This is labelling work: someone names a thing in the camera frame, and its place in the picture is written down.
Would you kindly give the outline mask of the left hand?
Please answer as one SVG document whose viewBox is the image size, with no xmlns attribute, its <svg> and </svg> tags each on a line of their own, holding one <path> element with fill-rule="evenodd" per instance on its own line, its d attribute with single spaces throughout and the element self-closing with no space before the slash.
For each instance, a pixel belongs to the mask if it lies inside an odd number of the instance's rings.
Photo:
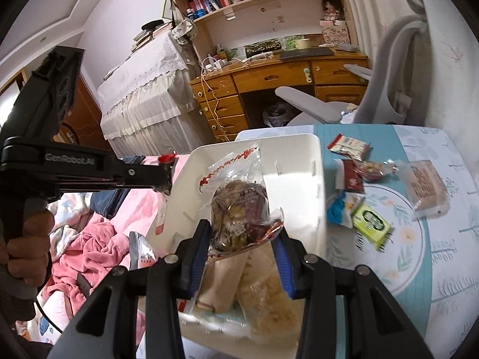
<svg viewBox="0 0 479 359">
<path fill-rule="evenodd" d="M 7 243 L 1 240 L 1 266 L 26 286 L 39 288 L 47 276 L 49 233 L 54 217 L 48 209 L 30 216 L 24 222 L 23 236 Z"/>
</svg>

